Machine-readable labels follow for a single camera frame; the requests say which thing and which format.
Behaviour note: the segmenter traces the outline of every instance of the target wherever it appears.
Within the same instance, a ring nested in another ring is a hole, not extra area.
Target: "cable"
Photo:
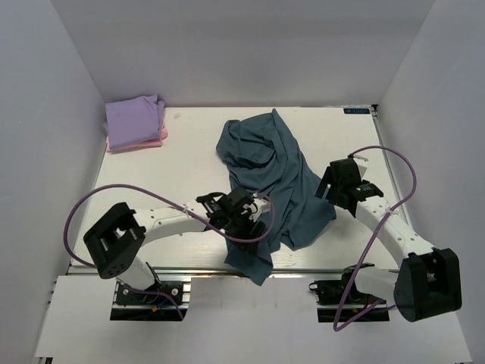
[[[74,205],[74,207],[71,209],[71,211],[69,212],[69,215],[67,216],[67,219],[66,219],[66,223],[64,225],[64,232],[62,234],[62,240],[64,242],[64,248],[66,249],[67,253],[70,255],[70,257],[76,261],[78,261],[79,263],[81,264],[84,264],[90,268],[96,268],[96,266],[90,262],[87,262],[86,260],[84,259],[81,259],[79,256],[77,256],[74,251],[70,248],[69,246],[69,241],[67,240],[67,237],[69,235],[69,226],[70,226],[70,223],[74,217],[74,214],[76,213],[76,211],[78,210],[78,208],[89,198],[91,197],[92,195],[98,193],[98,192],[101,192],[103,190],[109,190],[111,188],[127,188],[128,190],[135,190],[135,191],[138,191],[138,192],[141,192],[141,193],[144,193],[145,195],[148,195],[148,196],[151,196],[155,199],[158,199],[162,202],[165,202],[166,204],[172,206],[174,209],[178,210],[178,211],[181,211],[181,212],[184,212],[188,215],[190,215],[192,218],[194,218],[195,220],[198,220],[200,221],[201,223],[203,223],[204,225],[206,225],[209,229],[215,231],[216,233],[218,233],[219,235],[221,235],[222,237],[230,240],[230,241],[233,241],[235,243],[257,243],[258,241],[261,241],[263,240],[264,238],[266,238],[269,233],[271,232],[271,230],[273,229],[273,226],[274,226],[274,222],[276,221],[276,212],[274,211],[274,204],[273,204],[273,201],[271,200],[271,198],[267,195],[264,195],[263,193],[258,193],[257,196],[259,198],[262,198],[262,199],[265,199],[266,201],[268,201],[270,203],[270,206],[271,206],[271,223],[270,223],[270,226],[268,227],[268,229],[265,231],[264,234],[262,234],[260,237],[256,237],[254,239],[238,239],[238,238],[235,238],[235,237],[230,237],[229,235],[226,235],[225,233],[223,233],[221,230],[217,229],[215,226],[209,224],[206,220],[204,220],[204,218],[198,216],[197,214],[194,214],[193,212],[187,210],[186,208],[184,208],[183,206],[181,205],[178,205],[176,204],[175,202],[172,202],[170,201],[169,199],[165,199],[164,197],[162,196],[159,196],[158,194],[156,193],[153,193],[151,191],[148,191],[148,190],[145,190],[144,188],[141,188],[141,187],[138,187],[138,186],[133,186],[131,184],[107,184],[105,186],[101,186],[101,187],[98,187],[98,188],[95,188],[94,190],[88,192],[86,195],[82,196],[79,201],[76,202],[76,204]],[[154,291],[144,291],[144,290],[137,290],[136,288],[132,288],[130,287],[130,285],[128,284],[125,284],[124,285],[129,291],[133,292],[133,293],[142,293],[142,294],[156,294],[158,296],[163,296],[167,299],[169,299],[172,304],[175,306],[175,309],[177,310],[177,312],[179,313],[179,316],[181,319],[183,319],[183,315],[182,315],[182,312],[180,311],[180,308],[179,306],[175,303],[174,299],[172,297],[170,297],[168,294],[166,293],[163,293],[163,292],[154,292]]]
[[[413,168],[411,162],[404,155],[402,155],[401,153],[397,152],[394,149],[387,148],[386,146],[365,146],[364,148],[357,149],[356,151],[350,153],[349,154],[349,158],[353,157],[355,154],[357,154],[359,152],[363,152],[363,151],[369,150],[369,149],[382,149],[382,150],[385,150],[387,152],[391,152],[392,154],[395,154],[398,157],[400,157],[408,165],[409,170],[411,171],[411,175],[412,175],[412,188],[411,188],[411,192],[409,192],[409,194],[404,199],[399,200],[396,204],[394,204],[393,206],[391,206],[389,208],[389,211],[388,212],[386,212],[384,214],[384,216],[382,217],[382,219],[379,221],[379,224],[377,224],[374,232],[372,233],[372,236],[369,239],[367,245],[365,246],[364,251],[361,254],[361,257],[358,259],[358,262],[355,265],[354,272],[350,276],[349,282],[347,283],[346,289],[343,291],[342,298],[340,299],[339,306],[337,307],[337,310],[336,310],[335,318],[333,320],[333,330],[335,332],[338,332],[338,331],[343,330],[344,328],[346,328],[347,326],[349,326],[350,324],[352,324],[355,320],[359,319],[360,317],[362,317],[366,313],[372,311],[372,309],[375,306],[377,306],[377,305],[379,305],[380,303],[383,302],[383,300],[377,300],[376,302],[374,302],[370,306],[368,306],[366,309],[363,309],[357,315],[351,317],[349,320],[347,320],[346,322],[344,322],[343,324],[341,324],[340,326],[338,325],[339,324],[339,320],[340,320],[340,315],[342,314],[343,305],[344,305],[344,303],[345,303],[345,301],[347,299],[347,296],[349,295],[349,292],[350,292],[350,289],[352,288],[352,285],[354,284],[355,277],[357,277],[358,271],[362,267],[362,263],[364,262],[364,259],[367,256],[367,254],[369,253],[369,250],[371,249],[372,244],[377,239],[377,235],[379,234],[380,229],[386,223],[387,219],[391,216],[391,213],[394,210],[396,210],[403,203],[405,203],[405,202],[409,201],[409,199],[411,199],[412,195],[414,195],[415,192],[416,192],[416,186],[418,184],[418,179],[416,178],[416,171]],[[393,309],[395,306],[396,305],[392,305],[390,307],[386,307],[383,310],[389,311],[390,309]]]

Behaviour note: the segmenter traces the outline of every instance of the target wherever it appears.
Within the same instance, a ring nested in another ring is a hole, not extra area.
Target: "teal cloth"
[[[280,242],[291,249],[310,245],[330,220],[335,209],[316,198],[320,178],[306,163],[298,142],[276,110],[244,121],[228,121],[216,146],[229,170],[232,188],[269,195],[276,208],[276,223],[258,244],[257,255],[243,252],[227,241],[225,262],[261,285],[273,269],[271,253]],[[271,214],[263,214],[267,226]]]

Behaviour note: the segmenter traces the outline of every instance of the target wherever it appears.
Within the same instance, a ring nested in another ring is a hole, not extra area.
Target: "dark blue cloth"
[[[320,178],[306,163],[296,139],[276,110],[244,121],[228,121],[217,143],[217,154],[229,169],[232,188],[269,195],[276,207],[276,223],[259,242],[257,256],[227,241],[225,262],[261,285],[271,273],[271,253],[280,241],[291,249],[308,246],[333,220],[335,209],[316,198]],[[267,226],[271,214],[261,217]]]

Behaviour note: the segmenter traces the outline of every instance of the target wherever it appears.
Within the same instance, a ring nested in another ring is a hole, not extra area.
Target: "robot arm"
[[[185,211],[170,207],[132,210],[125,202],[111,207],[83,238],[99,276],[116,278],[137,290],[158,290],[157,275],[136,256],[140,248],[163,237],[206,231],[206,223],[224,229],[231,237],[253,239],[265,227],[259,216],[270,210],[268,201],[242,187],[228,195],[200,196],[184,206]]]
[[[368,160],[357,155],[331,162],[316,196],[349,210],[374,231],[390,207],[382,191],[362,179],[367,165]],[[460,309],[459,263],[453,251],[437,249],[395,213],[387,219],[377,237],[396,261],[399,273],[363,265],[352,287],[354,295],[372,294],[395,303],[410,322]],[[344,285],[353,268],[346,269]]]

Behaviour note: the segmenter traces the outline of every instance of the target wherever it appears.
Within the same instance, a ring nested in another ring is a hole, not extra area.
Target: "table top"
[[[342,108],[277,108],[314,173],[322,176],[329,163],[345,158],[359,147],[379,144],[370,115],[346,115]],[[243,120],[270,112],[267,108],[167,108],[165,124],[168,138],[160,148],[138,149],[115,154],[106,153],[96,186],[134,184],[161,194],[178,203],[213,191],[230,191],[226,166],[215,146],[227,120]],[[396,201],[393,184],[383,153],[370,150],[366,179],[376,184],[389,203]],[[87,202],[75,252],[92,261],[83,242],[84,233],[118,202],[126,201],[132,209],[163,206],[162,202],[132,190],[106,190]],[[272,254],[275,269],[321,270],[342,269],[354,265],[371,232],[347,211],[337,210],[315,242],[292,251],[281,245]],[[224,239],[213,231],[168,237],[144,246],[139,256],[156,268],[231,269],[224,264]],[[396,268],[392,256],[376,241],[366,258],[380,268]],[[81,264],[72,261],[73,266]]]

